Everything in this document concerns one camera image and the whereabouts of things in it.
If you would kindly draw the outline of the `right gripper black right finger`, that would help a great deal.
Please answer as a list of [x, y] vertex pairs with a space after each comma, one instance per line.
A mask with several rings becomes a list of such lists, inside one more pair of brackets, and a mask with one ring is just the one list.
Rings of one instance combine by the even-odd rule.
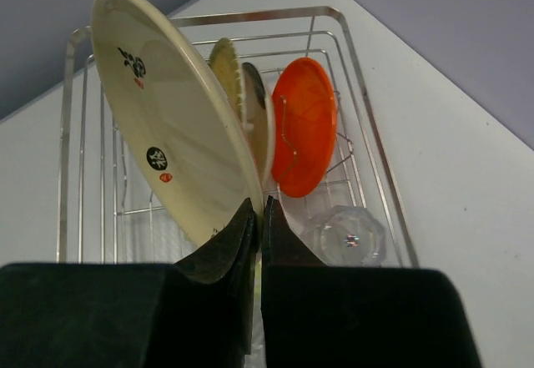
[[320, 260], [290, 228], [281, 203], [270, 196], [261, 243], [261, 310], [264, 314], [322, 314], [330, 305]]

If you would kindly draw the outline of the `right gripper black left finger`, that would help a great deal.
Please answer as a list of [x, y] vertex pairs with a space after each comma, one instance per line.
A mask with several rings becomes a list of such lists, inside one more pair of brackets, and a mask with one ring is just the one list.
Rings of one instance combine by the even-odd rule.
[[250, 353], [256, 251], [256, 214], [245, 199], [218, 234], [175, 264], [188, 280], [179, 304], [201, 345]]

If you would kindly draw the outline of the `beige patterned plate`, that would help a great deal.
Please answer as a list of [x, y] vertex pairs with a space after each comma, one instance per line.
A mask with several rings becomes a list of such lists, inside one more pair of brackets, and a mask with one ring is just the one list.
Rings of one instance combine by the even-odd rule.
[[193, 44], [147, 0], [94, 0], [93, 55], [106, 99], [142, 175], [195, 243], [264, 195], [241, 123]]

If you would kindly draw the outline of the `beige plate green spot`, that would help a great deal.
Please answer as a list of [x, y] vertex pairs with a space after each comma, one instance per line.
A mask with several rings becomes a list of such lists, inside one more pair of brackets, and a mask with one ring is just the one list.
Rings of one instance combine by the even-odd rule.
[[247, 111], [244, 127], [264, 188], [269, 181], [275, 156], [274, 105], [259, 70], [249, 62], [242, 63], [242, 69]]

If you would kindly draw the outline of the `orange plastic plate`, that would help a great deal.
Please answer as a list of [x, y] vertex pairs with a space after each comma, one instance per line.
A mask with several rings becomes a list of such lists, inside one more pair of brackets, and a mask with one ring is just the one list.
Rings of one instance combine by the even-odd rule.
[[335, 147], [337, 111], [331, 81], [316, 60], [291, 62], [273, 93], [275, 159], [271, 173], [293, 198], [311, 193], [323, 179]]

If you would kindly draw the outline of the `woven bamboo tray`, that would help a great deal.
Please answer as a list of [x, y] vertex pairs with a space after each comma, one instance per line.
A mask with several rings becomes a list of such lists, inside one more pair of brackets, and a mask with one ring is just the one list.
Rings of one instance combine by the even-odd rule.
[[241, 122], [246, 118], [244, 74], [239, 55], [229, 38], [221, 38], [209, 55], [209, 67], [219, 80]]

